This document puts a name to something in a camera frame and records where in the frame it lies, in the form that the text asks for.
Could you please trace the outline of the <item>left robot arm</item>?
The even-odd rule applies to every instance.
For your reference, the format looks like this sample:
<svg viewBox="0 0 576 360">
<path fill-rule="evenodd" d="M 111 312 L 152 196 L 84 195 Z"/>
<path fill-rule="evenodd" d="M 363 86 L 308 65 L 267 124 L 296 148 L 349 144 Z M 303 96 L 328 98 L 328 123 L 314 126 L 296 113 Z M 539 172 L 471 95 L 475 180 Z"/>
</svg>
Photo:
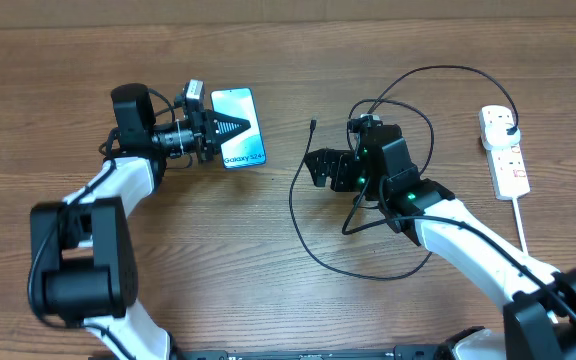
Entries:
<svg viewBox="0 0 576 360">
<path fill-rule="evenodd" d="M 156 91 L 128 83 L 111 92 L 117 125 L 101 145 L 100 172 L 60 201 L 30 212 L 31 266 L 27 300 L 37 320 L 85 329 L 118 359 L 177 359 L 173 336 L 138 299 L 138 272 L 128 216 L 160 186 L 167 162 L 189 153 L 206 162 L 249 130 L 245 118 L 204 106 L 204 85 L 190 80 L 166 103 L 180 116 L 158 124 Z"/>
</svg>

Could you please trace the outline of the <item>blue-screen Galaxy smartphone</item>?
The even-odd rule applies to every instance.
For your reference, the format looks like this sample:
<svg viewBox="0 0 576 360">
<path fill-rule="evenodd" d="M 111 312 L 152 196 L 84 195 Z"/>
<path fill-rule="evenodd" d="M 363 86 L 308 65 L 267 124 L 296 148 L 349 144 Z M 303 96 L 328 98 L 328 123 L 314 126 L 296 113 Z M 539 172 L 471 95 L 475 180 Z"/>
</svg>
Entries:
<svg viewBox="0 0 576 360">
<path fill-rule="evenodd" d="M 252 167 L 266 163 L 266 151 L 252 90 L 215 90 L 210 95 L 213 110 L 227 116 L 217 122 L 220 135 L 228 140 L 220 145 L 226 169 Z"/>
</svg>

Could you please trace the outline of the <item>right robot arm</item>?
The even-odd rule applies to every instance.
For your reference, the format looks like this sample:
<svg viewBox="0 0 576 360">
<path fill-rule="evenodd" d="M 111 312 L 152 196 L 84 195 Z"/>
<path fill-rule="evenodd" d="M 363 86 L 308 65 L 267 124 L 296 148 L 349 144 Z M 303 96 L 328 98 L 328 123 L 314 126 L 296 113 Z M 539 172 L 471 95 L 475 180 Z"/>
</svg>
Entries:
<svg viewBox="0 0 576 360">
<path fill-rule="evenodd" d="M 348 123 L 353 150 L 307 150 L 317 187 L 376 201 L 383 223 L 436 254 L 500 310 L 504 329 L 469 328 L 437 347 L 437 359 L 576 359 L 576 268 L 520 251 L 477 220 L 453 192 L 422 178 L 402 131 L 366 116 Z"/>
</svg>

